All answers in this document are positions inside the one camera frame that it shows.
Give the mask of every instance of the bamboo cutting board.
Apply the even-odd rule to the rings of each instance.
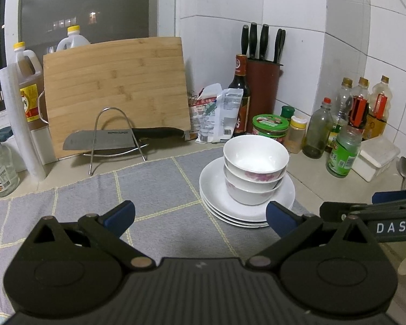
[[[108,41],[44,56],[45,100],[57,158],[75,131],[93,130],[98,113],[118,107],[134,127],[190,130],[181,38]],[[117,111],[103,113],[98,129],[128,128]]]

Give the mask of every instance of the stacked plates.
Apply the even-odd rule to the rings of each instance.
[[[268,226],[266,206],[277,201],[291,209],[295,201],[295,186],[286,173],[274,194],[259,205],[244,205],[234,200],[227,192],[224,178],[224,158],[209,163],[200,174],[200,196],[212,215],[234,226],[260,228]]]

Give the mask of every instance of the cleaver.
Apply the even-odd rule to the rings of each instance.
[[[144,138],[162,139],[183,137],[181,129],[173,127],[133,128],[138,141]],[[68,135],[63,143],[63,150],[92,150],[95,131],[82,130]],[[130,129],[99,129],[96,131],[95,150],[109,150],[135,147]]]

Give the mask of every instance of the paper towel roll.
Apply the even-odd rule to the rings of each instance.
[[[15,64],[9,64],[0,70],[0,84],[6,105],[6,113],[27,171],[35,180],[42,181],[45,179],[46,174],[28,128]]]

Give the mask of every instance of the kitchen counter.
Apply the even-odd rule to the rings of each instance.
[[[180,139],[152,140],[145,151],[148,160],[182,155],[205,150],[220,145],[203,145],[194,141],[183,142]],[[401,176],[397,173],[396,162],[371,182],[364,181],[354,171],[346,178],[332,176],[325,167],[328,154],[321,159],[310,159],[302,152],[291,154],[287,171],[290,173],[296,189],[296,199],[314,214],[319,214],[323,201],[371,203],[373,193],[377,191],[395,191],[400,189]],[[94,176],[110,172],[141,162],[141,157],[119,157],[103,160],[94,159]],[[61,187],[89,177],[89,157],[75,156],[46,165],[47,178],[42,182],[33,182],[26,171],[20,173],[21,184],[10,195],[16,197],[35,191],[45,191]],[[395,268],[406,257],[406,242],[382,243],[384,252]],[[406,324],[406,276],[399,277],[399,288],[391,304],[389,314],[400,324]]]

